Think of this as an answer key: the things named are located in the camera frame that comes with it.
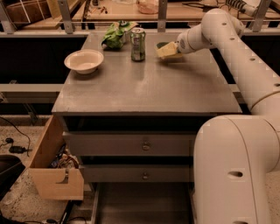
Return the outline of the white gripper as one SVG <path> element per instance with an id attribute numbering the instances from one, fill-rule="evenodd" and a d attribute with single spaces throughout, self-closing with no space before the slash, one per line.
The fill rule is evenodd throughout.
<path id="1" fill-rule="evenodd" d="M 160 42 L 157 44 L 157 56 L 160 59 L 169 59 L 169 58 L 179 58 L 183 54 L 192 53 L 193 49 L 191 48 L 188 41 L 189 31 L 184 31 L 180 33 L 177 37 L 176 42 Z"/>

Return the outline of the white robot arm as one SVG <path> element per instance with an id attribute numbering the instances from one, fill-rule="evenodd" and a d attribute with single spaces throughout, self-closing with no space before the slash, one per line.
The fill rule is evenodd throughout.
<path id="1" fill-rule="evenodd" d="M 161 58 L 216 48 L 250 113 L 205 122 L 193 154 L 197 224 L 271 224 L 265 179 L 280 165 L 280 77 L 241 39 L 244 26 L 222 9 L 157 50 Z"/>

